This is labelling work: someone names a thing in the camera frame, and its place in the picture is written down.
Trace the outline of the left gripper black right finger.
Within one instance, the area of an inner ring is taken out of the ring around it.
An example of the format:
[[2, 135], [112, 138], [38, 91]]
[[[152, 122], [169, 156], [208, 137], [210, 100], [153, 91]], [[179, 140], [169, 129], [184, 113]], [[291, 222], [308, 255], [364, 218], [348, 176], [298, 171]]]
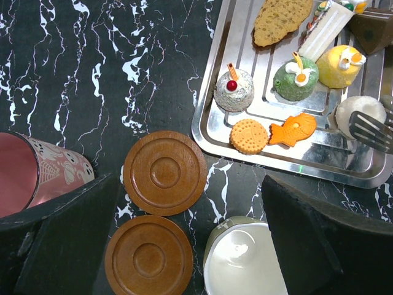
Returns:
[[392, 294], [392, 224], [271, 176], [262, 198], [289, 294]]

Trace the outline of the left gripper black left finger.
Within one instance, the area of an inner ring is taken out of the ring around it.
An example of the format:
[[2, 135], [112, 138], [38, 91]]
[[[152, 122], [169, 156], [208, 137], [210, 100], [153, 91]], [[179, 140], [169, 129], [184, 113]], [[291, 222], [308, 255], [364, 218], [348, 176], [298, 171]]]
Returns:
[[91, 294], [118, 191], [108, 173], [1, 218], [1, 294]]

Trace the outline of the green ceramic cup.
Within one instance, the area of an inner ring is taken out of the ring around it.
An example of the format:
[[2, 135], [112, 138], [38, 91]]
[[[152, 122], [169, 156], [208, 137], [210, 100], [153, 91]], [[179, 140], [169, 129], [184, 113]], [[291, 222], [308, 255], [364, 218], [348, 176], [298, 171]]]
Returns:
[[208, 294], [287, 294], [268, 223], [245, 216], [211, 232], [203, 278]]

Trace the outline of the pink patterned mug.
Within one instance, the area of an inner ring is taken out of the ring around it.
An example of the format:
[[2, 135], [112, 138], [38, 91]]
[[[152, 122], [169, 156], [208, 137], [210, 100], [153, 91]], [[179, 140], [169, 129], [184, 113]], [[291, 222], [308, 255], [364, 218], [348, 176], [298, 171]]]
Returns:
[[94, 180], [77, 152], [14, 132], [1, 132], [1, 217], [18, 213]]

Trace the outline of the black metal tongs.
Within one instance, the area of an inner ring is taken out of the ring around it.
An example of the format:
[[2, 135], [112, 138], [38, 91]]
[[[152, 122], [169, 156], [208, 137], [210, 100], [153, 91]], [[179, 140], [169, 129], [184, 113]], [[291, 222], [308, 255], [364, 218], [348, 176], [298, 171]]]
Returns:
[[355, 139], [367, 146], [392, 154], [392, 96], [382, 95], [381, 102], [386, 111], [384, 124], [367, 114], [354, 111], [349, 119], [349, 131]]

